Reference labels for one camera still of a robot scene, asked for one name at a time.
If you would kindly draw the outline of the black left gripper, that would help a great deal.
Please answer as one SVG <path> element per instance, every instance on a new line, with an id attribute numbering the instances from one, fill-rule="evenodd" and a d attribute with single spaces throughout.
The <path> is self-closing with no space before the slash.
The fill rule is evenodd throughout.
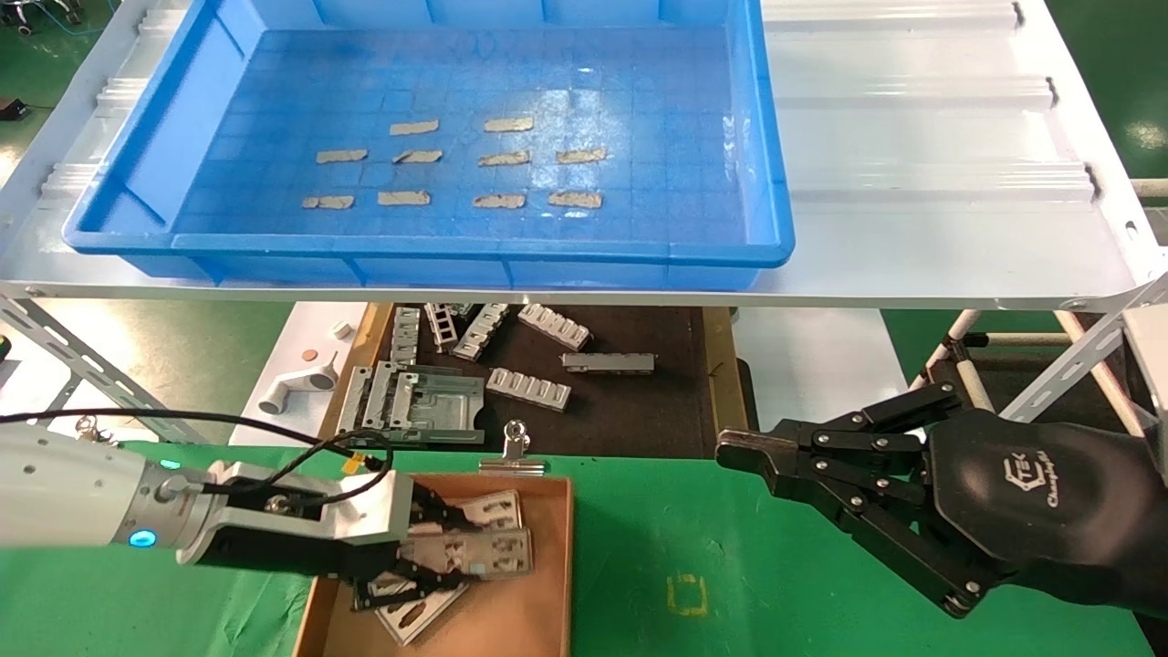
<path id="1" fill-rule="evenodd" d="M 359 524 L 312 520 L 267 520 L 258 527 L 217 521 L 196 534 L 196 565 L 338 579 L 354 585 L 354 610 L 366 613 L 467 585 L 468 575 L 463 570 L 406 568 L 398 574 L 391 569 L 406 535 L 475 531 L 477 523 L 460 506 L 413 484 L 410 523 L 361 528 Z"/>

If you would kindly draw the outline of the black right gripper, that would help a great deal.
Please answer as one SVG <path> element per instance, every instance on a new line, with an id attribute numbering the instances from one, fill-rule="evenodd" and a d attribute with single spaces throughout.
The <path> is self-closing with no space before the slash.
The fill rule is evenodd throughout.
<path id="1" fill-rule="evenodd" d="M 1147 443 L 1072 423 L 959 412 L 952 383 L 930 383 L 826 422 L 722 430 L 716 458 L 759 475 L 776 498 L 815 509 L 953 618 L 967 617 L 996 582 L 989 560 L 1018 587 L 1164 617 L 1167 492 Z M 926 510 L 915 482 L 799 456 L 901 458 L 923 452 L 918 430 L 931 426 L 937 511 L 989 560 Z"/>

